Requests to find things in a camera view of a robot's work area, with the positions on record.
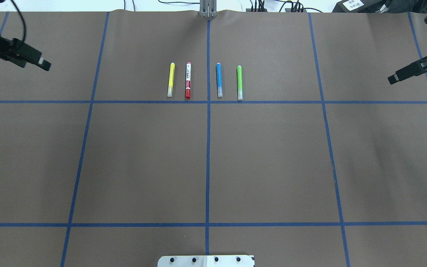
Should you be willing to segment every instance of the gray table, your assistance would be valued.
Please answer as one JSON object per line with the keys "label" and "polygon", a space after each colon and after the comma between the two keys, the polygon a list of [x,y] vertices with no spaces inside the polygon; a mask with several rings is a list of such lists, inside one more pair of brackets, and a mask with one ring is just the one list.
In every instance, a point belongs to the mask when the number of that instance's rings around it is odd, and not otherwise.
{"label": "gray table", "polygon": [[424,15],[24,16],[53,65],[0,60],[0,266],[427,266],[427,76],[386,79]]}

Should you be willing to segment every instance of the blue marker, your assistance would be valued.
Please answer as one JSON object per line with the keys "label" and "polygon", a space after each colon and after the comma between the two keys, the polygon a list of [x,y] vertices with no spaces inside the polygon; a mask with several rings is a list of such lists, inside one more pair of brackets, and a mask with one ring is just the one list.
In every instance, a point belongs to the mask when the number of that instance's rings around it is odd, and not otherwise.
{"label": "blue marker", "polygon": [[220,63],[217,63],[217,96],[219,98],[224,96],[222,93],[222,65]]}

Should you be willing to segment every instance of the white sticker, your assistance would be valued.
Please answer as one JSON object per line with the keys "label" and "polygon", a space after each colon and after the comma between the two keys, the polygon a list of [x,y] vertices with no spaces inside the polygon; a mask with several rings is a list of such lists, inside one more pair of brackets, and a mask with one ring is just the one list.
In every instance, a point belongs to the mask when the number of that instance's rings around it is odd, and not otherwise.
{"label": "white sticker", "polygon": [[352,11],[361,6],[364,6],[361,0],[349,0],[349,1],[345,1],[343,4],[344,4],[344,7],[347,7],[349,11]]}

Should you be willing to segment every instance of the horizontal blue line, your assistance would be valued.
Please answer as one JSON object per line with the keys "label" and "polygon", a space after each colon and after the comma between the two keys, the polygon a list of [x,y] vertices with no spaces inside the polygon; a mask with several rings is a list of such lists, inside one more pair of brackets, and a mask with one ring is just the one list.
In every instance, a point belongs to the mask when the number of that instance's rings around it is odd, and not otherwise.
{"label": "horizontal blue line", "polygon": [[[361,101],[361,100],[328,100],[326,104],[427,104],[427,101]],[[0,100],[0,103],[90,103],[90,100]],[[174,103],[174,104],[207,104],[208,101],[171,101],[171,100],[95,100],[94,103]],[[292,101],[211,101],[212,104],[320,104],[315,100]]]}
{"label": "horizontal blue line", "polygon": [[1,223],[0,227],[67,227],[66,223],[22,223],[22,222],[16,222],[16,223]]}
{"label": "horizontal blue line", "polygon": [[[427,225],[427,221],[364,221],[344,222],[344,226]],[[212,223],[72,223],[72,227],[304,227],[341,226],[340,222],[212,222]],[[0,223],[0,227],[67,227],[67,223]]]}
{"label": "horizontal blue line", "polygon": [[345,226],[387,226],[387,225],[427,225],[427,221],[366,221],[366,222],[344,222]]}
{"label": "horizontal blue line", "polygon": [[72,223],[72,227],[205,227],[205,223]]}

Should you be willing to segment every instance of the white bracket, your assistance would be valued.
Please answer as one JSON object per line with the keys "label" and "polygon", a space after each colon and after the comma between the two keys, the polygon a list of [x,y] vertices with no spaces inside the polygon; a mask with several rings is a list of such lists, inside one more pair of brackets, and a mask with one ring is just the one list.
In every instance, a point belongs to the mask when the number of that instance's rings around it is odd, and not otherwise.
{"label": "white bracket", "polygon": [[217,0],[200,0],[199,15],[201,17],[217,17]]}
{"label": "white bracket", "polygon": [[158,267],[255,267],[250,255],[163,256]]}

